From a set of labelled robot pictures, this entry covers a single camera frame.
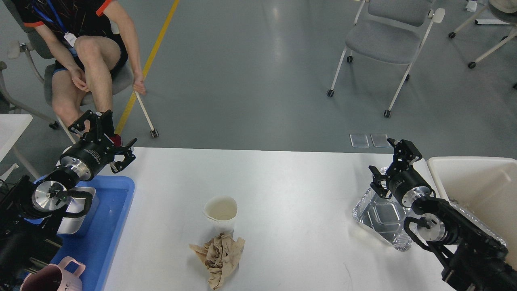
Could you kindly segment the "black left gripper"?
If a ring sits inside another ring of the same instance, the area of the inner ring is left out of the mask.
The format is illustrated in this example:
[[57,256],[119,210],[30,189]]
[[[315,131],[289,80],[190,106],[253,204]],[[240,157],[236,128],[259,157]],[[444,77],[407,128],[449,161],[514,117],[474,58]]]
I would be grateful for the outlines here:
[[104,113],[88,110],[72,122],[68,130],[82,136],[78,143],[61,155],[60,165],[76,173],[80,181],[94,179],[108,164],[113,173],[118,173],[136,158],[133,145],[137,138],[126,145],[123,145],[121,138],[115,138],[111,110]]

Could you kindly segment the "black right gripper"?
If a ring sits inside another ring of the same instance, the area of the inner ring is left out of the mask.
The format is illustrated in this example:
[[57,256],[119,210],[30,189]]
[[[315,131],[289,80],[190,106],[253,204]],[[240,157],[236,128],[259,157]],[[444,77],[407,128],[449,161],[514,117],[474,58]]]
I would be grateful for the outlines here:
[[414,209],[417,201],[426,200],[434,193],[430,184],[412,167],[414,162],[422,159],[422,154],[411,141],[393,138],[387,138],[387,141],[394,148],[393,162],[387,170],[392,174],[382,174],[370,165],[373,179],[370,188],[383,199],[395,197],[402,207]]

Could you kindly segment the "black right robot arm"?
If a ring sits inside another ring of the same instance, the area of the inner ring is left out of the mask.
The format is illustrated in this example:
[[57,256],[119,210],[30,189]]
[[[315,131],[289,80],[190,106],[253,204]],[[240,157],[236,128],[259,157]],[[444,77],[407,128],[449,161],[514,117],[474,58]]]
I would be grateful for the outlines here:
[[422,155],[411,141],[387,142],[394,148],[393,162],[385,173],[369,166],[370,186],[379,197],[395,197],[413,210],[416,216],[407,217],[403,228],[441,262],[442,280],[457,291],[515,291],[517,275],[505,261],[509,251],[504,240],[458,203],[436,197],[414,169]]

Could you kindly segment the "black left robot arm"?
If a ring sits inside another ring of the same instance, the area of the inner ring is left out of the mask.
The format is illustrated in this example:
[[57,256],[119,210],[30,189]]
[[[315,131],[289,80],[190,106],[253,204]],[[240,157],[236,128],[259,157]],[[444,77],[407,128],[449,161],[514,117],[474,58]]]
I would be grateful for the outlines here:
[[57,235],[63,219],[87,215],[93,195],[76,190],[80,182],[94,179],[107,165],[118,173],[135,160],[132,146],[137,139],[119,146],[105,134],[103,122],[111,115],[111,110],[85,112],[68,128],[82,137],[60,156],[59,166],[37,182],[21,177],[2,197],[2,291],[13,290],[23,271],[36,273],[50,264],[63,246]]

